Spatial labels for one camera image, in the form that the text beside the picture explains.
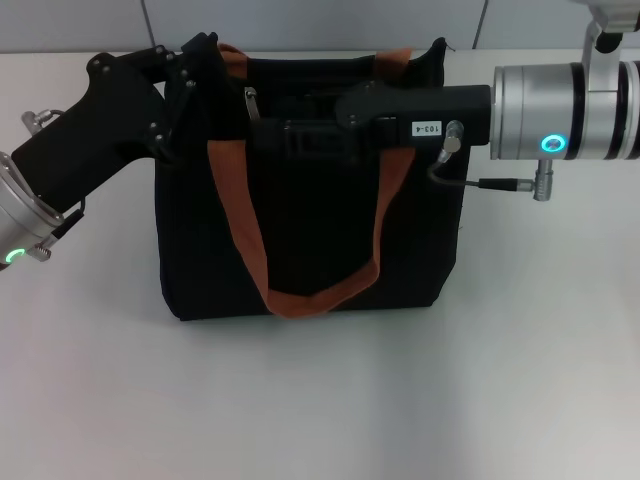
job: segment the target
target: white label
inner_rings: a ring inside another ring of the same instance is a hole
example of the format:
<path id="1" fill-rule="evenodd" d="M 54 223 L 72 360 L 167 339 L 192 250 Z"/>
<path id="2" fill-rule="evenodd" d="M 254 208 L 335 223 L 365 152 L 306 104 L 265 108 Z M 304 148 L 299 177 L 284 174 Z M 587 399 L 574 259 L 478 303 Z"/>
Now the white label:
<path id="1" fill-rule="evenodd" d="M 414 137 L 439 137 L 442 135 L 442 122 L 413 122 L 411 135 Z"/>

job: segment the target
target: white tabletop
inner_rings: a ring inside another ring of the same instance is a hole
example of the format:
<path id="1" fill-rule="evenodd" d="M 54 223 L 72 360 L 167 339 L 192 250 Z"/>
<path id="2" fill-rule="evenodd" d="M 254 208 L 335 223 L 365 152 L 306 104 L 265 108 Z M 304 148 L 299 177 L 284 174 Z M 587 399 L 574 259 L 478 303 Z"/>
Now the white tabletop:
<path id="1" fill-rule="evenodd" d="M 0 56 L 0 149 L 28 138 L 23 111 L 80 98 L 88 58 Z M 447 83 L 578 58 L 448 53 Z M 488 153 L 470 178 L 534 173 Z M 637 480 L 640 163 L 555 171 L 546 204 L 465 193 L 430 309 L 180 323 L 136 162 L 48 264 L 0 275 L 0 478 Z"/>

